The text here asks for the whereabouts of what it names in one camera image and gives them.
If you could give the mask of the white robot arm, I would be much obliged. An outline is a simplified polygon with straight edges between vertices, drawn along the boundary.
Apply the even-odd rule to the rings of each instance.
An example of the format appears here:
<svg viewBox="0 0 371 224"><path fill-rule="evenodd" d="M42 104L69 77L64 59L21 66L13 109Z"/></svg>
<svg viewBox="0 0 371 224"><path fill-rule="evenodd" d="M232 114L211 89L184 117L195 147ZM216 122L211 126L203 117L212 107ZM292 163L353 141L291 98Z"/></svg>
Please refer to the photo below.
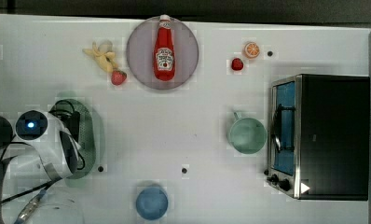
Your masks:
<svg viewBox="0 0 371 224"><path fill-rule="evenodd" d="M39 110L19 115L14 134L0 155L0 211L32 193L14 222L26 224L48 189L77 171L79 144L60 119Z"/></svg>

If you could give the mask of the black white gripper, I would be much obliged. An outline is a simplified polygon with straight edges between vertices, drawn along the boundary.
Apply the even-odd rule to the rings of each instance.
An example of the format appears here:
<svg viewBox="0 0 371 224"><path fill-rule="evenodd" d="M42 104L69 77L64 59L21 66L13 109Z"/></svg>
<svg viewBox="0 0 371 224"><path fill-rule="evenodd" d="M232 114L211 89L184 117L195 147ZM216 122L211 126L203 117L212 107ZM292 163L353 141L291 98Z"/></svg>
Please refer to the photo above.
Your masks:
<svg viewBox="0 0 371 224"><path fill-rule="evenodd" d="M80 133L80 114L73 112L71 114L60 115L65 131L69 133L73 139L78 142Z"/></svg>

